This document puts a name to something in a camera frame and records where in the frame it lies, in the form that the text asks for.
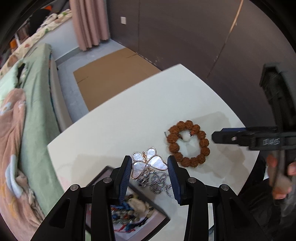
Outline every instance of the butterfly brooch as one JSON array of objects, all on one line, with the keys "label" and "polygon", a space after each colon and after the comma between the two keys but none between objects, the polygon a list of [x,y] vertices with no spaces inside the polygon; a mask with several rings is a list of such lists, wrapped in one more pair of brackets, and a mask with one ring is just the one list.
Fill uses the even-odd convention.
[{"label": "butterfly brooch", "polygon": [[168,168],[168,165],[163,161],[161,156],[156,155],[156,149],[154,147],[150,147],[146,154],[145,152],[142,154],[135,152],[132,158],[134,161],[131,172],[132,179],[138,179],[144,172],[147,174],[151,168],[159,171],[165,171]]}]

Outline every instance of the white table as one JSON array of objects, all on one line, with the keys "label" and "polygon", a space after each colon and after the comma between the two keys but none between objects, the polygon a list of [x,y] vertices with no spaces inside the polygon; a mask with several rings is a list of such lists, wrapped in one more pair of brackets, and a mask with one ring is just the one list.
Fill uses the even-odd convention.
[{"label": "white table", "polygon": [[[187,168],[204,184],[226,183],[236,194],[247,180],[258,152],[245,147],[217,145],[211,134],[226,127],[243,127],[227,104],[200,78],[182,65],[162,71],[106,101],[49,145],[49,154],[64,190],[71,184],[86,186],[106,166],[119,167],[125,155],[155,147],[166,161],[170,155],[164,132],[178,121],[192,120],[210,141],[211,154],[197,168]],[[180,151],[199,154],[197,138]],[[143,191],[171,218],[152,240],[183,240],[188,206],[179,206],[166,193]],[[209,205],[209,227],[213,211]]]}]

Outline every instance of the beaded bracelet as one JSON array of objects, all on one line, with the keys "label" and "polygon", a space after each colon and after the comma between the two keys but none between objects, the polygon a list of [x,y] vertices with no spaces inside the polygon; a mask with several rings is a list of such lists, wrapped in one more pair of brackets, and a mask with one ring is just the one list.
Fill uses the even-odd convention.
[{"label": "beaded bracelet", "polygon": [[[180,134],[181,131],[189,130],[190,132],[185,132],[183,135]],[[197,167],[198,164],[203,164],[205,162],[205,157],[210,154],[210,149],[207,147],[209,145],[209,140],[205,138],[206,133],[200,130],[199,125],[194,125],[192,121],[187,120],[186,122],[179,121],[177,125],[172,126],[169,129],[170,134],[167,136],[167,142],[170,143],[169,150],[176,158],[176,161],[180,162],[184,167]],[[189,141],[193,135],[197,135],[200,140],[200,154],[197,157],[183,157],[182,153],[179,152],[180,146],[176,141],[180,138],[184,141]]]}]

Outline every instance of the pink blanket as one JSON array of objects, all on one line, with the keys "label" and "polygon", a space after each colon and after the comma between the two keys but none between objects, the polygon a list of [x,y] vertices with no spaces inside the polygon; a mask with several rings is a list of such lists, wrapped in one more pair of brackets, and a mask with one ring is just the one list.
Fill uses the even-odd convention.
[{"label": "pink blanket", "polygon": [[44,219],[26,176],[17,169],[24,120],[25,93],[14,89],[0,109],[0,212],[18,241],[29,241]]}]

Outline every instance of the dark gray wall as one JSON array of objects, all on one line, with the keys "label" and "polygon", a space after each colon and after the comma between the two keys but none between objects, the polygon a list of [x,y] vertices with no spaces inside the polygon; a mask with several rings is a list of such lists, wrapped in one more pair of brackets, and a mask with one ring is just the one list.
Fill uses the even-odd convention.
[{"label": "dark gray wall", "polygon": [[[240,2],[108,0],[111,37],[161,70],[181,63],[206,82],[246,126],[274,125],[259,87],[262,67],[277,61],[293,70],[296,54],[276,25],[244,0],[237,25],[219,55]],[[121,16],[127,18],[127,25],[120,23]]]},{"label": "dark gray wall", "polygon": [[[139,4],[139,0],[107,0],[111,38],[135,52],[139,50]],[[126,17],[126,25],[120,17]]]},{"label": "dark gray wall", "polygon": [[296,67],[296,54],[277,26],[253,3],[244,1],[227,44],[205,82],[247,126],[273,125],[271,108],[259,87],[266,62]]},{"label": "dark gray wall", "polygon": [[240,0],[140,0],[139,54],[164,70],[182,64],[205,79]]}]

